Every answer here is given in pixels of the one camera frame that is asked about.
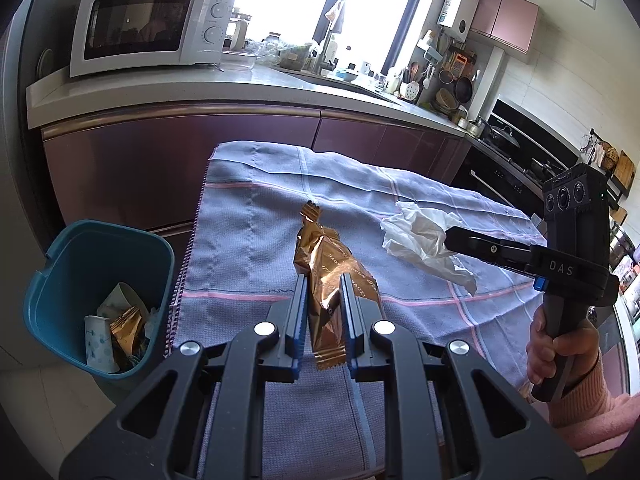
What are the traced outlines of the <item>pink sleeve right forearm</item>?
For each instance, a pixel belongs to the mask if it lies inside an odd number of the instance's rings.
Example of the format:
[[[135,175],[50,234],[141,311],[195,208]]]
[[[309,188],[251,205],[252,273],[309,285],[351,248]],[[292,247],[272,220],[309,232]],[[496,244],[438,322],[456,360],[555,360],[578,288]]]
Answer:
[[[558,402],[548,404],[549,424],[579,455],[619,448],[639,418],[639,395],[613,396],[602,359]]]

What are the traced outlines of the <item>person's right hand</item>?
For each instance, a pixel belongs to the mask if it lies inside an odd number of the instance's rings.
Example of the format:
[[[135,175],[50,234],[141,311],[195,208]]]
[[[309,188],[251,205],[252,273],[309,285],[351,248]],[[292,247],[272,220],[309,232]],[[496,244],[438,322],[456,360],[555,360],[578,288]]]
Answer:
[[[600,336],[593,324],[584,318],[576,328],[552,337],[547,330],[547,315],[539,307],[529,325],[526,346],[527,377],[540,388],[544,382],[564,378],[563,388],[556,387],[551,402],[559,401],[576,389],[600,364]]]

